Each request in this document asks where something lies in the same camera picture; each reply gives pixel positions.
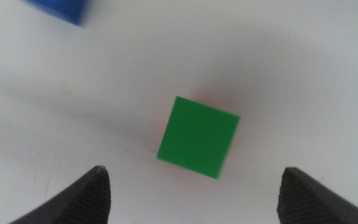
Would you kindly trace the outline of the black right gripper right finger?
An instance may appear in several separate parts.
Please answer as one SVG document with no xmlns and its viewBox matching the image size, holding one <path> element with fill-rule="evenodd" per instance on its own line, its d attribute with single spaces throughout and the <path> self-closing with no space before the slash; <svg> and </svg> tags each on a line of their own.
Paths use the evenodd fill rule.
<svg viewBox="0 0 358 224">
<path fill-rule="evenodd" d="M 280 223 L 358 224 L 358 207 L 296 167 L 282 175 Z"/>
</svg>

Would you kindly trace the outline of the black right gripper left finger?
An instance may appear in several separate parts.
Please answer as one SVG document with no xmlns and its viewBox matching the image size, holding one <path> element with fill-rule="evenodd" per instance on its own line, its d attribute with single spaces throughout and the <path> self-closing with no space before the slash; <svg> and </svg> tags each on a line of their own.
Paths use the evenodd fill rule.
<svg viewBox="0 0 358 224">
<path fill-rule="evenodd" d="M 107 224 L 110 209 L 108 171 L 104 166 L 95 166 L 59 194 L 14 220 L 13 224 Z"/>
</svg>

